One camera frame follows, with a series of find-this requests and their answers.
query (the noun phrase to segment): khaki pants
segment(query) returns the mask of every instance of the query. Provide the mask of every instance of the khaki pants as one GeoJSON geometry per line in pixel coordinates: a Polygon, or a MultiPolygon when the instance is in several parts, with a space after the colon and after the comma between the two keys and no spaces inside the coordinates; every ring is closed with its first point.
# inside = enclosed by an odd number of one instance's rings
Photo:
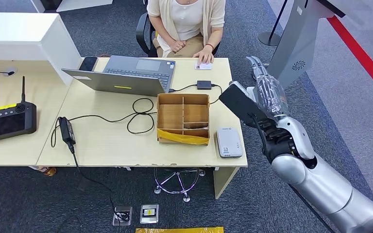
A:
{"type": "MultiPolygon", "coordinates": [[[[153,45],[156,48],[158,57],[162,57],[164,51],[162,50],[156,38],[153,40],[153,45]]],[[[203,36],[201,34],[198,34],[186,40],[186,45],[178,52],[171,51],[168,54],[168,57],[192,57],[194,54],[198,53],[201,50],[203,50],[203,36]]]]}

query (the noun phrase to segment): floor socket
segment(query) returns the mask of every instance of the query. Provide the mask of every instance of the floor socket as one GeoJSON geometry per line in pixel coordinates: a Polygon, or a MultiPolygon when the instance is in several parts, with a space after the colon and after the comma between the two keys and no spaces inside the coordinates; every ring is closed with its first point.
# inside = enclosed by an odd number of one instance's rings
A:
{"type": "Polygon", "coordinates": [[[158,222],[158,204],[148,204],[141,206],[141,217],[139,222],[157,223],[158,222]]]}
{"type": "Polygon", "coordinates": [[[113,226],[129,226],[132,222],[132,206],[117,206],[115,211],[118,213],[127,214],[129,216],[129,221],[118,220],[117,215],[114,213],[112,217],[113,226]]]}

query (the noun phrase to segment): yellow mat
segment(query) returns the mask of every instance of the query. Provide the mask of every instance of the yellow mat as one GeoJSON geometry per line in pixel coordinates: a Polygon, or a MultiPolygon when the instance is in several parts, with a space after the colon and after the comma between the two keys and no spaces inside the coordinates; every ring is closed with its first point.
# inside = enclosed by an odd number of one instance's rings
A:
{"type": "Polygon", "coordinates": [[[224,227],[203,227],[187,229],[146,229],[137,228],[135,233],[224,233],[224,227]]]}

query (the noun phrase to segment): cardboard box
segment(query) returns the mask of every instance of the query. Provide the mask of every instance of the cardboard box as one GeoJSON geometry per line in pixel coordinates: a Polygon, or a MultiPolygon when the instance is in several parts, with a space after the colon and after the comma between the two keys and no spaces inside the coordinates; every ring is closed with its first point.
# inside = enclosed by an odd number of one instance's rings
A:
{"type": "MultiPolygon", "coordinates": [[[[159,94],[156,127],[168,133],[209,139],[209,96],[207,94],[159,94]]],[[[159,133],[158,141],[178,143],[160,136],[159,133]]]]}

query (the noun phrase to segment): white power bank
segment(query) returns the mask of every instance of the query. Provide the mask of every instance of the white power bank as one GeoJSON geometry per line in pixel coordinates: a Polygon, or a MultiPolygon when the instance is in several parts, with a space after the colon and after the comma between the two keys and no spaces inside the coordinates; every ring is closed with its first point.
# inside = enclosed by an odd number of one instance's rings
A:
{"type": "Polygon", "coordinates": [[[241,139],[234,128],[218,128],[218,151],[222,158],[238,158],[242,156],[241,139]]]}

